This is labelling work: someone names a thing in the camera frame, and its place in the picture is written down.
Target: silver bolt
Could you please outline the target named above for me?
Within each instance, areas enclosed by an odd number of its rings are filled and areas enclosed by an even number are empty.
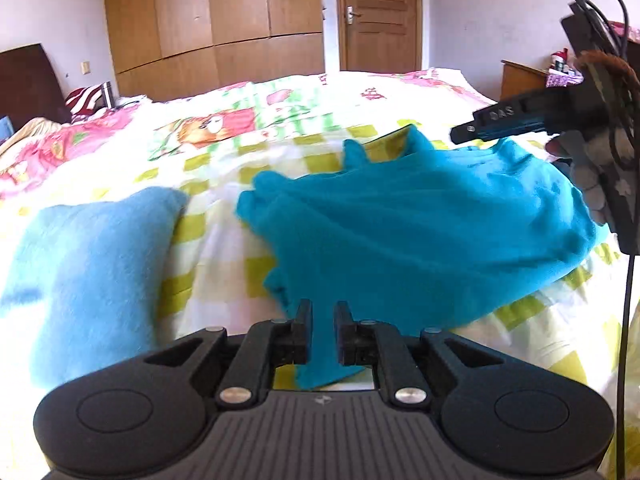
[[[220,392],[220,400],[224,400],[228,404],[242,404],[249,399],[251,399],[251,391],[241,386],[232,386]]]
[[[427,392],[420,388],[400,388],[396,391],[396,400],[403,404],[420,404],[427,398]]]

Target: door handle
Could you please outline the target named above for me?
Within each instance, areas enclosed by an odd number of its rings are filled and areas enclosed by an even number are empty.
[[[353,12],[353,6],[347,7],[347,25],[353,25],[353,17],[360,18],[362,14],[358,14],[357,12]]]

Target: white wall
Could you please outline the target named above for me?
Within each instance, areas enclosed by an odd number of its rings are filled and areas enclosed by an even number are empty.
[[[431,64],[462,70],[492,98],[500,95],[501,59],[546,68],[569,47],[560,19],[572,0],[431,0]],[[593,0],[610,20],[622,20],[615,0]],[[625,0],[640,27],[640,0]]]
[[[0,0],[0,52],[41,43],[66,96],[115,75],[104,0]],[[91,73],[82,75],[80,63]]]
[[[340,44],[338,41],[337,0],[322,0],[324,9],[324,66],[327,73],[340,70]],[[430,60],[430,0],[422,0],[422,68],[428,68]]]

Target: wooden wardrobe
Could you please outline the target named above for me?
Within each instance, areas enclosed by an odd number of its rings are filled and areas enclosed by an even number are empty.
[[[321,0],[104,0],[121,95],[324,72]]]

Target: headboard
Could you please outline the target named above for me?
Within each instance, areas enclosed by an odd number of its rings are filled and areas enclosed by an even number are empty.
[[[34,44],[0,52],[0,117],[9,116],[15,131],[34,117],[71,121],[51,63]]]

